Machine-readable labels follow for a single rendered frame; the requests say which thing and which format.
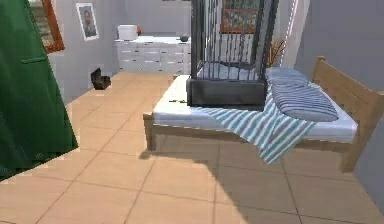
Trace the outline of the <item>wooden bed white mattress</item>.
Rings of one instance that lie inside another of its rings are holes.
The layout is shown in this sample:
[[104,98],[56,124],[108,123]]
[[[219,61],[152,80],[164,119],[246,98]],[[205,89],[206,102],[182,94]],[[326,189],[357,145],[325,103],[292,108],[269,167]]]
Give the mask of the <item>wooden bed white mattress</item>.
[[[156,149],[159,134],[247,143],[186,103],[187,79],[186,75],[175,77],[154,109],[143,114],[147,148]],[[338,119],[315,122],[294,147],[338,152],[341,154],[340,170],[351,172],[384,114],[384,92],[369,89],[321,56],[316,58],[313,76],[307,79],[331,101]]]

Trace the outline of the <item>black barred cage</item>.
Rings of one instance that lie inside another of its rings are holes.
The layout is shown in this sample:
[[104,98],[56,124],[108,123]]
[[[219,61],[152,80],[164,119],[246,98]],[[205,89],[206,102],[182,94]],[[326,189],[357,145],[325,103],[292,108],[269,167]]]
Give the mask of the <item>black barred cage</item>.
[[222,1],[192,0],[187,103],[259,110],[266,101],[265,72],[279,0],[259,0],[252,34],[220,32]]

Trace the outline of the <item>white chest of drawers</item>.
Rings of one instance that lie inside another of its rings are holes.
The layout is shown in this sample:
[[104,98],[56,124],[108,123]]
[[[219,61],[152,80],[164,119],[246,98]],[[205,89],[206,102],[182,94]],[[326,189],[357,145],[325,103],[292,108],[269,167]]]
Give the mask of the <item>white chest of drawers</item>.
[[129,73],[189,74],[190,42],[179,37],[139,36],[116,40],[119,68]]

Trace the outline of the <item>striped teal white blanket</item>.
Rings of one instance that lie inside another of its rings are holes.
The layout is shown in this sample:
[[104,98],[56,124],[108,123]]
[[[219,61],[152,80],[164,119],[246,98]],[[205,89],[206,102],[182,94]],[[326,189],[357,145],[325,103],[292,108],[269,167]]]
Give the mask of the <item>striped teal white blanket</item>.
[[300,120],[279,111],[267,90],[263,111],[197,107],[213,118],[219,126],[242,140],[257,147],[259,157],[273,164],[291,150],[315,125],[313,121]]

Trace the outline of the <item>small black box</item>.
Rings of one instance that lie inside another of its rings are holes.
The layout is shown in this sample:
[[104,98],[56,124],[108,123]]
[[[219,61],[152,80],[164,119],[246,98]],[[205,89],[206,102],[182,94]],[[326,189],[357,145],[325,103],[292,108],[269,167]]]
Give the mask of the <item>small black box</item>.
[[91,74],[91,82],[95,90],[105,90],[108,86],[111,85],[111,80],[109,76],[103,76],[101,74],[101,69],[97,68]]

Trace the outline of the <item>orange dry plant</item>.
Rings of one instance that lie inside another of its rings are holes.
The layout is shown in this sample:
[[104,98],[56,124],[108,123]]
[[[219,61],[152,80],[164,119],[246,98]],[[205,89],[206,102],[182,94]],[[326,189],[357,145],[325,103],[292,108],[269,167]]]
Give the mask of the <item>orange dry plant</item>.
[[282,53],[285,48],[285,40],[274,40],[271,42],[268,54],[268,66],[272,67],[276,58]]

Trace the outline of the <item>orange framed painting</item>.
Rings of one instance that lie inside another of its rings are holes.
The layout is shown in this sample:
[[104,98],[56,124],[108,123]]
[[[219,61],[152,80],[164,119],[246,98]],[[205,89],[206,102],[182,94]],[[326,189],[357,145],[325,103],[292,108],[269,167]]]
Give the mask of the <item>orange framed painting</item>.
[[223,0],[220,32],[252,34],[255,31],[259,0]]

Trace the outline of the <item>blue striped pillow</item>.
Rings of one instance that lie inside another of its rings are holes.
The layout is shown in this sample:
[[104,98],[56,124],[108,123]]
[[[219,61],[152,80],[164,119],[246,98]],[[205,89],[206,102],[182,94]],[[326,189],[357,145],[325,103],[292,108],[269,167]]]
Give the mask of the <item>blue striped pillow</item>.
[[266,78],[281,113],[312,122],[333,122],[338,114],[324,93],[310,85],[302,73],[289,68],[269,68]]

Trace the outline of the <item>white framed portrait picture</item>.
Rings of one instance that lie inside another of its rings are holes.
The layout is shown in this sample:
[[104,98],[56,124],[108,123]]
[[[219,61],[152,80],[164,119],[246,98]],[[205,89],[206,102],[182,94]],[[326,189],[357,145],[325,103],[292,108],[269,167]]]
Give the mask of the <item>white framed portrait picture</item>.
[[77,3],[77,13],[79,16],[80,27],[85,41],[96,40],[99,38],[95,12],[92,3]]

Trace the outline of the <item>orange framed window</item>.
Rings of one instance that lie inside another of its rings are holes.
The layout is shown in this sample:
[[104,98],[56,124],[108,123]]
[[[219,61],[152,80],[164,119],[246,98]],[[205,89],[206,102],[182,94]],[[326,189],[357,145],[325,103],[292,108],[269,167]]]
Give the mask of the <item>orange framed window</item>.
[[28,0],[47,54],[65,49],[52,0]]

